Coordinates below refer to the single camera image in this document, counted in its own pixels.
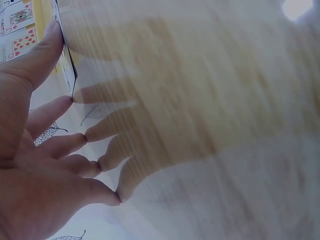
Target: palm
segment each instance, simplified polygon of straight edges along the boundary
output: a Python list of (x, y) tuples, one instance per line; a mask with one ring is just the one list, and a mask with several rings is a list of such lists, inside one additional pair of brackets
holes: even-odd
[(110, 188), (92, 179), (101, 172), (97, 162), (70, 155), (86, 144), (83, 134), (34, 144), (73, 102), (63, 96), (29, 114), (32, 91), (62, 51), (60, 28), (54, 29), (30, 53), (0, 65), (0, 193), (5, 193), (0, 199), (0, 238), (42, 240), (85, 205), (120, 203)]

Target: light wood table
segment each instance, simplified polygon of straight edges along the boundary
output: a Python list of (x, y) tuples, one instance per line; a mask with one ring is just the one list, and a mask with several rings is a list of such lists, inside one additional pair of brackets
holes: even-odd
[(320, 238), (318, 8), (300, 22), (280, 0), (59, 8), (75, 122), (133, 239)]

